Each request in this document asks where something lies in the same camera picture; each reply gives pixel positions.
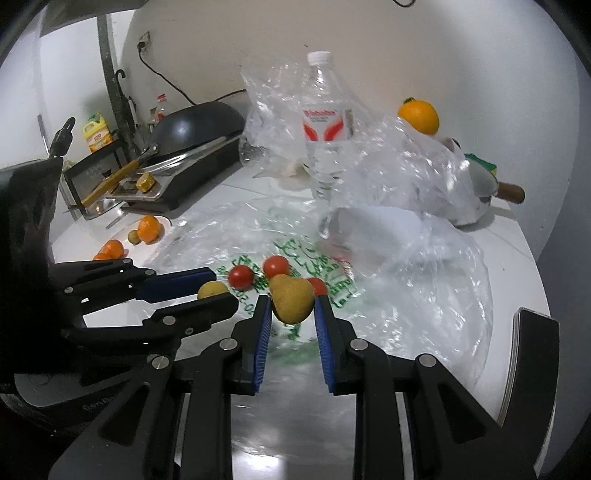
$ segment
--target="yellow potato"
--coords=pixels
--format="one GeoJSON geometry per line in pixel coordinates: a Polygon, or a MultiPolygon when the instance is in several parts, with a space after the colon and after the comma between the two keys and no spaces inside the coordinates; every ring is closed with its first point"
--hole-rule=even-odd
{"type": "Polygon", "coordinates": [[[279,282],[282,281],[284,278],[289,278],[289,275],[280,273],[269,280],[269,290],[271,290],[271,294],[273,292],[273,289],[276,288],[276,286],[279,285],[279,282]]]}
{"type": "Polygon", "coordinates": [[[222,282],[216,280],[208,281],[207,283],[201,285],[201,288],[197,292],[197,299],[206,299],[207,297],[213,297],[214,295],[227,292],[229,292],[228,287],[222,282]]]}
{"type": "Polygon", "coordinates": [[[283,278],[271,292],[277,318],[296,325],[308,318],[314,308],[314,288],[305,278],[283,278]]]}

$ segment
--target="wooden handle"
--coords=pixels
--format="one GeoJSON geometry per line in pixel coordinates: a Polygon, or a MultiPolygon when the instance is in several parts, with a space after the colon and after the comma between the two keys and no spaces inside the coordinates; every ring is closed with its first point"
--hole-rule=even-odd
{"type": "Polygon", "coordinates": [[[96,202],[100,197],[102,197],[105,193],[112,190],[117,184],[123,180],[127,175],[132,174],[135,172],[139,167],[139,162],[137,160],[130,161],[127,165],[117,170],[113,175],[104,179],[101,183],[99,183],[98,187],[92,190],[89,195],[82,200],[82,205],[85,207],[89,207],[94,202],[96,202]]]}
{"type": "Polygon", "coordinates": [[[511,183],[499,182],[499,190],[495,195],[501,200],[506,200],[511,203],[523,203],[525,200],[525,190],[519,185],[512,185],[511,183]]]}

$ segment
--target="stove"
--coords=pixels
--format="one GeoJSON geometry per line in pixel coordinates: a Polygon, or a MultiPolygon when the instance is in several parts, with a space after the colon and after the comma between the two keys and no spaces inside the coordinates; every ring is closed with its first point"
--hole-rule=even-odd
{"type": "Polygon", "coordinates": [[[157,164],[140,168],[121,182],[107,198],[127,202],[122,210],[166,213],[178,208],[187,196],[239,159],[240,135],[220,137],[157,164]],[[156,184],[146,193],[135,182],[151,173],[156,184]]]}

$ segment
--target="yellow handle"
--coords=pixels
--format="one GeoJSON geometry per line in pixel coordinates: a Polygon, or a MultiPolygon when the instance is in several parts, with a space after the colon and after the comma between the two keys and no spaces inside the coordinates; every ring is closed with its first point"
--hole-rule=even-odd
{"type": "Polygon", "coordinates": [[[92,190],[89,195],[82,200],[82,205],[84,207],[89,207],[94,202],[96,202],[100,197],[102,197],[105,193],[112,190],[117,184],[123,180],[127,175],[135,172],[139,167],[139,162],[137,160],[132,160],[129,162],[125,167],[120,168],[117,170],[113,175],[104,179],[101,183],[99,183],[98,187],[92,190]]]}

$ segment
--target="wok handle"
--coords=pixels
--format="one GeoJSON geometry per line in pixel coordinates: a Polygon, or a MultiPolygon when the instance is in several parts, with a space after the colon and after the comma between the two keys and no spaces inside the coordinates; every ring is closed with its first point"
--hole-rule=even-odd
{"type": "Polygon", "coordinates": [[[519,185],[512,185],[511,183],[499,182],[499,190],[496,195],[501,200],[506,200],[511,203],[523,203],[525,200],[525,190],[519,185]]]}

